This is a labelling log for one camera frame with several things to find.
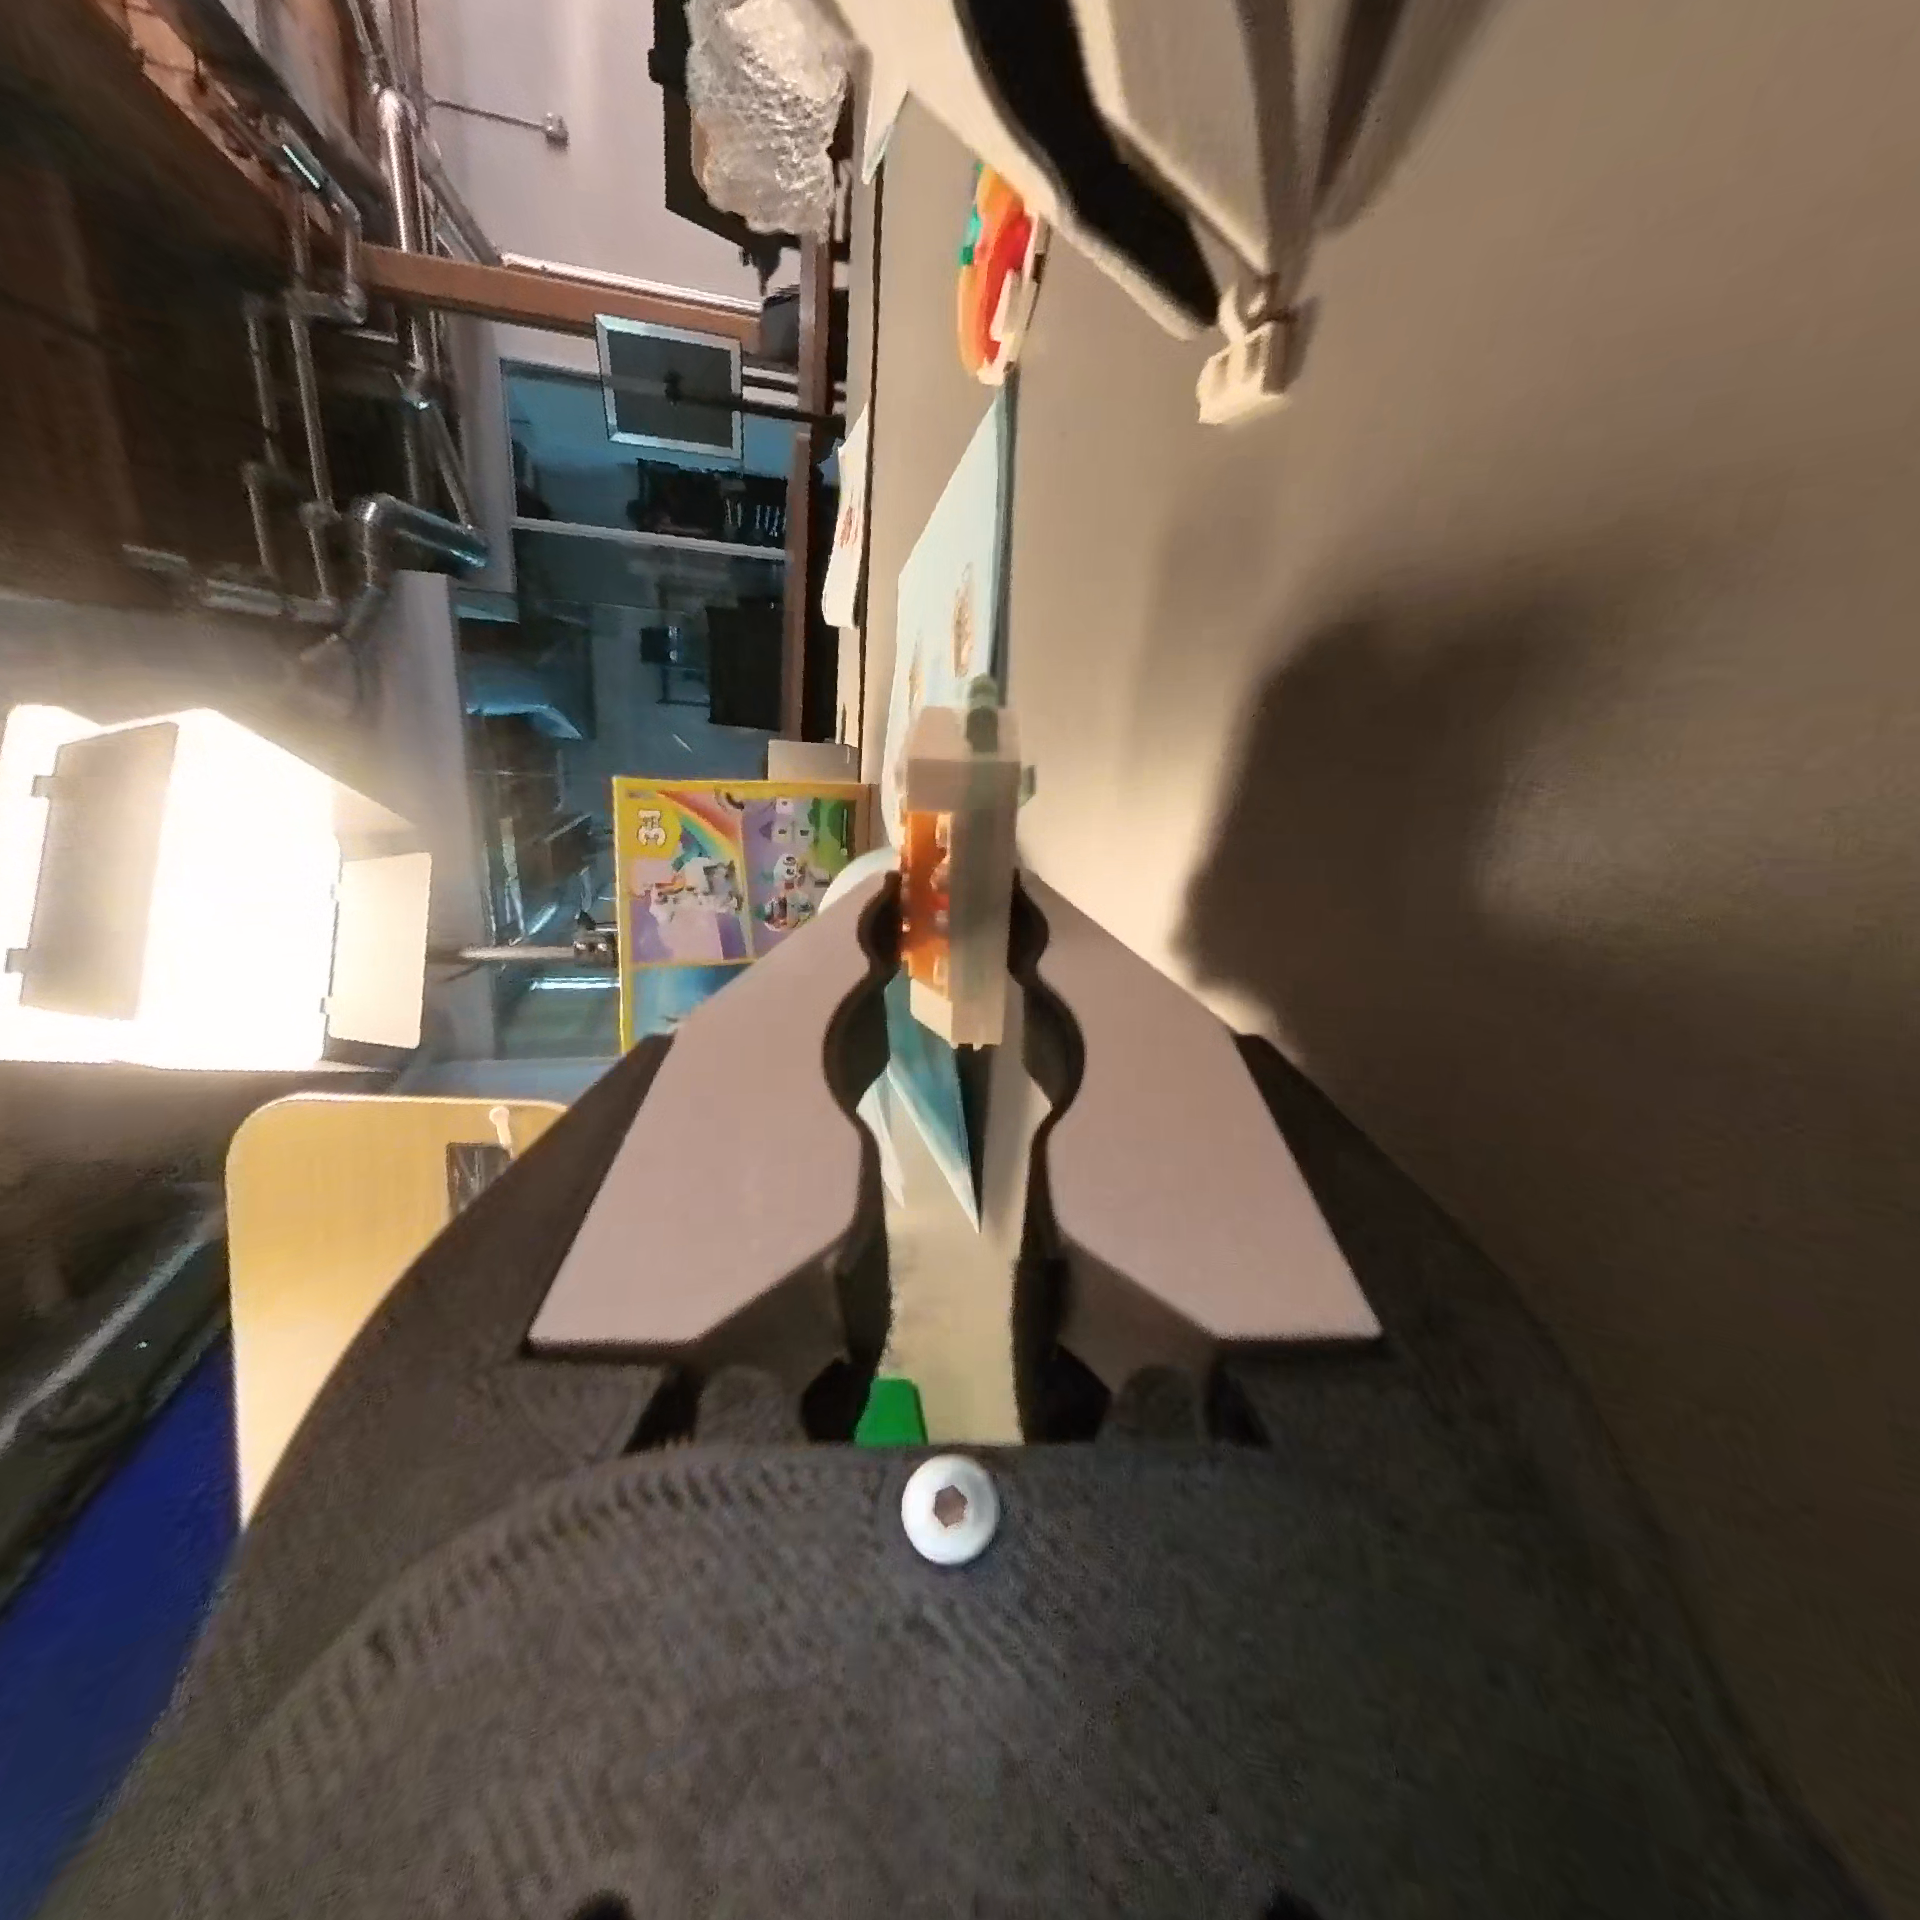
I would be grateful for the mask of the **orange and white lego assembly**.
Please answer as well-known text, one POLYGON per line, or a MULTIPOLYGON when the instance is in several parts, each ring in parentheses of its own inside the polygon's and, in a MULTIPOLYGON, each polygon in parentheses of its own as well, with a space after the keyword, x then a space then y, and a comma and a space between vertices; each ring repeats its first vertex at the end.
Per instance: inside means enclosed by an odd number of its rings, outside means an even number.
POLYGON ((994 678, 919 714, 900 770, 907 1004, 953 1050, 1001 1043, 1017 877, 1017 718, 994 678))

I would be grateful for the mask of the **orange and red lego pieces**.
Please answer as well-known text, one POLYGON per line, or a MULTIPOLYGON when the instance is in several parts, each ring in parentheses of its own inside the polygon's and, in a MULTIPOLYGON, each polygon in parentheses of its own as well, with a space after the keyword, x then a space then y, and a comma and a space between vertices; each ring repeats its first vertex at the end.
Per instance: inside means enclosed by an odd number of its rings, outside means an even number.
POLYGON ((1017 367, 1048 247, 1042 217, 978 161, 956 267, 956 350, 963 370, 984 386, 1001 386, 1017 367))

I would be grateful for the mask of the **bubble wrap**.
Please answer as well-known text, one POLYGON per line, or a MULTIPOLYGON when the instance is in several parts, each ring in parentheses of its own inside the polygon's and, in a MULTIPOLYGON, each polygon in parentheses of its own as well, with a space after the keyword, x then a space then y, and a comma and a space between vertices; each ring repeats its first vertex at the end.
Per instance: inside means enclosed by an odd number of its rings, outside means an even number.
POLYGON ((825 243, 856 58, 839 5, 690 2, 694 172, 708 204, 756 234, 825 243))

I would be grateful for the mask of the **white instruction booklet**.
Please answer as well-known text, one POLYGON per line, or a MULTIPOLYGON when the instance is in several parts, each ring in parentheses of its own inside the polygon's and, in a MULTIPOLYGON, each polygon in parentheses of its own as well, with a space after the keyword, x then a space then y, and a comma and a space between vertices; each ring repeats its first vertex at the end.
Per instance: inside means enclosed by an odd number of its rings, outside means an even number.
POLYGON ((858 625, 858 589, 870 534, 870 485, 873 453, 873 410, 863 406, 852 419, 833 465, 838 499, 833 540, 820 589, 823 621, 838 630, 858 625))

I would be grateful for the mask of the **bright studio light panel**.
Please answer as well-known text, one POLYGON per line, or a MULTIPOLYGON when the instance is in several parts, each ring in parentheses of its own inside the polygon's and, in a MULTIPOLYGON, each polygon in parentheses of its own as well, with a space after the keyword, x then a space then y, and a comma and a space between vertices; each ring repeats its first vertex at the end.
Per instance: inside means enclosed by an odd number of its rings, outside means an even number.
POLYGON ((211 709, 8 714, 3 1058, 311 1071, 422 1045, 418 828, 211 709))

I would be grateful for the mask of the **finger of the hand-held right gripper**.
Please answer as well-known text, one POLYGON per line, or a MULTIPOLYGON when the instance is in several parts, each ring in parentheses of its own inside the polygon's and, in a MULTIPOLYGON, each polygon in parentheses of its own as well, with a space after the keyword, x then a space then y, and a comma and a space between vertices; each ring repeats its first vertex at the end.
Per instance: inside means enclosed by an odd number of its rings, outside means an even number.
POLYGON ((1068 2, 839 2, 871 81, 896 83, 1177 339, 1217 282, 1180 204, 1099 114, 1068 2))
POLYGON ((1207 301, 1284 305, 1418 143, 1494 2, 1089 2, 1094 108, 1201 253, 1207 301))

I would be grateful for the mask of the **light wooden board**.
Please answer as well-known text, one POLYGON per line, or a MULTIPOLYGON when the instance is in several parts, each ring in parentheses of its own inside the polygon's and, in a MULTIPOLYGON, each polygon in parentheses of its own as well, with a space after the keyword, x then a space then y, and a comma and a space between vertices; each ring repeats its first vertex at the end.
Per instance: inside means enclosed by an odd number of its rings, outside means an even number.
POLYGON ((514 1106, 518 1158, 564 1114, 527 1094, 300 1093, 236 1132, 225 1207, 240 1527, 375 1308, 518 1162, 498 1156, 495 1102, 514 1106))

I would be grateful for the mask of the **yellow lego set box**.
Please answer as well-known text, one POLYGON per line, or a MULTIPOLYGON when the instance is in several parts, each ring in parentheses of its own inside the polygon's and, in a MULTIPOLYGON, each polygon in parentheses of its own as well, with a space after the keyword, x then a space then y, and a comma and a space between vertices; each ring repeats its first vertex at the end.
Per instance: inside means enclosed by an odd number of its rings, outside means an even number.
POLYGON ((873 814, 873 786, 851 780, 616 777, 620 1045, 673 1030, 811 923, 873 814))

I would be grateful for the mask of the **light blue instruction booklet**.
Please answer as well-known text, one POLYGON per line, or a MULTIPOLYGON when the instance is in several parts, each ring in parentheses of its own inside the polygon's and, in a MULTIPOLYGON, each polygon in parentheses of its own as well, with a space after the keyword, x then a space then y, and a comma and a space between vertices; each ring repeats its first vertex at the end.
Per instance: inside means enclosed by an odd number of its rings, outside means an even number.
MULTIPOLYGON (((896 674, 880 754, 880 823, 900 847, 906 745, 928 706, 959 706, 972 682, 1001 677, 1006 524, 1015 406, 998 394, 899 571, 896 674)), ((969 1227, 978 1179, 953 1046, 911 1013, 896 979, 886 997, 890 1121, 913 1123, 969 1227)))

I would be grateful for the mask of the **monitor on stand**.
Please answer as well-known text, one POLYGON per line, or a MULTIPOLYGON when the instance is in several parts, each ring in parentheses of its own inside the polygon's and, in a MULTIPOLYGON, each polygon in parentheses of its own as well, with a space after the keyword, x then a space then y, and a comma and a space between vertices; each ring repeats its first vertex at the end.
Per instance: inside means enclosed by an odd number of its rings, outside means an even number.
POLYGON ((595 318, 609 437, 711 465, 744 460, 744 347, 724 334, 595 318))

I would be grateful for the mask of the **small white lego piece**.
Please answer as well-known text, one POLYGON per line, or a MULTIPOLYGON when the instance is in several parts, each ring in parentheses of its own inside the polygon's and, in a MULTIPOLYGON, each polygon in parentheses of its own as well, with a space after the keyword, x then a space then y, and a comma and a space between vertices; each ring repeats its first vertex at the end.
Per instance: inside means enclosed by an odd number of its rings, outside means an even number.
POLYGON ((1284 277, 1238 282, 1217 306, 1222 346, 1194 383, 1198 422, 1248 426, 1287 406, 1315 327, 1318 301, 1284 277))

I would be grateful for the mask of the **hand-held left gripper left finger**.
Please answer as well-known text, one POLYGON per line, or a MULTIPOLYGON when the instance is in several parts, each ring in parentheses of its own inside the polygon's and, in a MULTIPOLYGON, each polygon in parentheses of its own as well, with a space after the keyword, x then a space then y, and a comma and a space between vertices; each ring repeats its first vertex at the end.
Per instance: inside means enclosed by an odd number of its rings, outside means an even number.
POLYGON ((892 1327, 878 1146, 899 881, 865 877, 687 1014, 535 1311, 535 1354, 810 1387, 892 1327))

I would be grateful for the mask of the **silver flexible duct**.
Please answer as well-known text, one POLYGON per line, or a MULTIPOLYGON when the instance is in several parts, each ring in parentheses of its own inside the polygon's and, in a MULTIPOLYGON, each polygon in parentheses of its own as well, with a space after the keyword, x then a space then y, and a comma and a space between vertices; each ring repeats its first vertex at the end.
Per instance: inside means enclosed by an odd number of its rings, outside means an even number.
POLYGON ((356 655, 385 611, 394 574, 435 563, 457 578, 471 578, 491 565, 490 540, 463 519, 447 519, 395 494, 371 494, 353 502, 344 516, 323 500, 300 509, 303 529, 315 540, 315 578, 329 581, 332 534, 347 529, 356 565, 356 588, 342 602, 339 620, 328 638, 303 650, 303 670, 318 670, 323 661, 356 655))

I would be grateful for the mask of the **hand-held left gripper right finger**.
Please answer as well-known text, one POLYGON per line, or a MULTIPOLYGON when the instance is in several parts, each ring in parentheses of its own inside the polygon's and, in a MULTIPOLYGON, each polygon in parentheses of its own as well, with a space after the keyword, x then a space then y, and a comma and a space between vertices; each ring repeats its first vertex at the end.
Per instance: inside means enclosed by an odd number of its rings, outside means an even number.
POLYGON ((1383 1337, 1242 1038, 1040 877, 1015 885, 1024 1068, 1020 1397, 1383 1337))

